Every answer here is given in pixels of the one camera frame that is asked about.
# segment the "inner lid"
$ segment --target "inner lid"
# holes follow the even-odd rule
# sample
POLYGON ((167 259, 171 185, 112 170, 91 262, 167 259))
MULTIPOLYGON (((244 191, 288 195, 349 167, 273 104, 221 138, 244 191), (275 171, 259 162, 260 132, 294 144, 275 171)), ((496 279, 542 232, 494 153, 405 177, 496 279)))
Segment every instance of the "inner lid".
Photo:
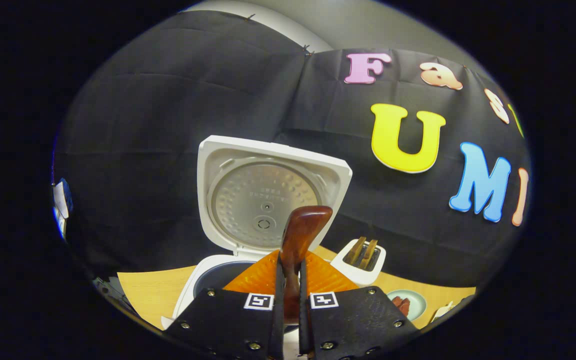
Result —
POLYGON ((295 168, 258 161, 229 169, 210 196, 210 218, 227 237, 244 246, 278 249, 290 213, 320 205, 322 197, 295 168))

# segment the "letter m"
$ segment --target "letter m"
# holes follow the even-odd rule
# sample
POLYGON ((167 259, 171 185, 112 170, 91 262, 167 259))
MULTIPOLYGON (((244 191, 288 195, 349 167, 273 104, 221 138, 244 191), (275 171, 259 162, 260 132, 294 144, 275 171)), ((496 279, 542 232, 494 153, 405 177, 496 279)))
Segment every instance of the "letter m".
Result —
POLYGON ((470 142, 462 142, 460 149, 465 157, 463 177, 459 191, 450 198, 448 205, 459 212, 468 212, 473 205, 471 194, 474 192, 475 214, 479 214, 489 202, 484 209, 484 219, 498 223, 508 186, 510 162, 503 157, 497 158, 489 175, 482 148, 470 142))

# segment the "black cloth backdrop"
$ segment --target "black cloth backdrop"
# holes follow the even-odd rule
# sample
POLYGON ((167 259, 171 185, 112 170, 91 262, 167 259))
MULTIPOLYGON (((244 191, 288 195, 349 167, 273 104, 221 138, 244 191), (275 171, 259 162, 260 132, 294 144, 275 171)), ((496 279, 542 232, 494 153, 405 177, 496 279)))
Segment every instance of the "black cloth backdrop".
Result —
MULTIPOLYGON (((210 135, 277 142, 345 160, 353 176, 322 242, 379 240, 383 271, 453 287, 487 280, 521 234, 510 223, 517 169, 531 174, 526 142, 511 113, 506 125, 483 89, 512 102, 494 82, 434 55, 389 48, 309 54, 306 44, 254 20, 219 11, 176 14, 119 50, 94 73, 57 138, 54 177, 65 178, 75 209, 67 239, 103 276, 160 271, 228 254, 203 233, 197 205, 197 148, 210 135), (349 53, 388 53, 374 84, 345 84, 349 53), (419 64, 450 68, 463 89, 425 84, 419 64), (446 119, 438 158, 417 174, 375 158, 375 103, 407 109, 398 145, 416 153, 416 112, 446 119), (502 219, 450 209, 464 171, 462 142, 482 148, 489 171, 511 166, 502 219)), ((530 209, 530 196, 526 201, 530 209)))

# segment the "letter u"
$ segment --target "letter u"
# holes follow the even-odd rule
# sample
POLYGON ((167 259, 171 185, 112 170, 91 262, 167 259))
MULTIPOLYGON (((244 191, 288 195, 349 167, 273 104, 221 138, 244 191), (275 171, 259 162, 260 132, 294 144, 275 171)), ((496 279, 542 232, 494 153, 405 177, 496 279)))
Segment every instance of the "letter u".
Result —
POLYGON ((439 130, 446 119, 434 112, 418 111, 416 117, 423 123, 421 150, 407 153, 400 150, 399 137, 402 119, 408 111, 401 106, 374 104, 370 111, 375 114, 372 128, 372 153, 385 166, 404 173, 423 173, 432 168, 439 152, 439 130))

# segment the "wooden table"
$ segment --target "wooden table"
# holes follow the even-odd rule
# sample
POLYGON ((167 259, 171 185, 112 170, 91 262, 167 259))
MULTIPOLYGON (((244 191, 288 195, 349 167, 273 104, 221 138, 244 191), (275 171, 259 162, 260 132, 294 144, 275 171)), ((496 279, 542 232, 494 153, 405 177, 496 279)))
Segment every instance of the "wooden table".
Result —
MULTIPOLYGON (((336 253, 318 246, 314 253, 324 260, 333 260, 336 253)), ((156 328, 163 330, 162 317, 172 317, 177 300, 195 266, 149 272, 117 273, 121 287, 132 307, 140 317, 156 328)), ((374 286, 386 294, 394 290, 412 290, 421 294, 427 303, 425 312, 412 321, 418 329, 427 326, 442 306, 453 301, 457 305, 463 298, 475 294, 475 287, 446 287, 425 284, 381 272, 374 286)))

